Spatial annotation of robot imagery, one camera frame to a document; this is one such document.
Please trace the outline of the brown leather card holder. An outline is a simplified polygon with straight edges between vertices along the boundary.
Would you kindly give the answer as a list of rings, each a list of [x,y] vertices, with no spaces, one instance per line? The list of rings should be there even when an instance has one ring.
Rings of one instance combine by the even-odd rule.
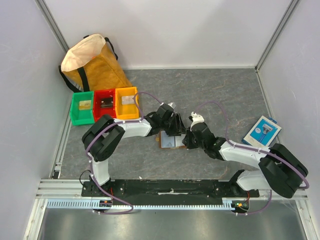
[[[186,146],[183,144],[185,136],[185,134],[168,136],[165,131],[161,131],[156,139],[160,149],[185,149]]]

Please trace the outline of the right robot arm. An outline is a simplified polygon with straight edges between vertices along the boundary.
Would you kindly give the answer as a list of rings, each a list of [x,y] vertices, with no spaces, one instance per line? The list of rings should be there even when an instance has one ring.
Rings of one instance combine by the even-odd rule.
[[[239,162],[256,168],[243,171],[229,184],[235,197],[246,191],[273,190],[290,199],[304,183],[307,168],[282,144],[271,147],[253,147],[215,136],[205,122],[192,124],[186,131],[182,143],[187,149],[202,149],[210,158],[221,161]]]

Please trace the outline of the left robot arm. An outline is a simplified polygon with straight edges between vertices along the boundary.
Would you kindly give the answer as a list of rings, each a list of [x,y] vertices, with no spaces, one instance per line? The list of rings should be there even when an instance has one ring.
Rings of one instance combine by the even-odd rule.
[[[120,120],[103,115],[82,136],[94,181],[92,190],[101,197],[110,192],[109,158],[122,139],[150,137],[161,131],[169,137],[181,136],[187,131],[172,102],[161,103],[156,111],[137,119]]]

